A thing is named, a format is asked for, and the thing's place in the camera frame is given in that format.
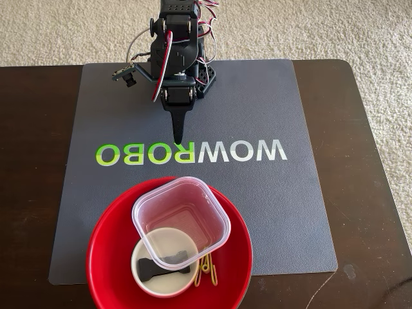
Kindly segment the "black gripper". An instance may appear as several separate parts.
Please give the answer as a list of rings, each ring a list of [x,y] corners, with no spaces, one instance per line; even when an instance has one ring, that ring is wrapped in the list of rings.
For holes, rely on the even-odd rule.
[[[172,42],[165,43],[165,50],[161,52],[163,59],[160,61],[159,77],[152,94],[153,102],[161,96],[164,109],[171,114],[173,136],[175,144],[181,144],[183,139],[185,114],[193,109],[194,87],[193,77],[186,74],[170,75],[166,73],[169,56],[171,53]]]

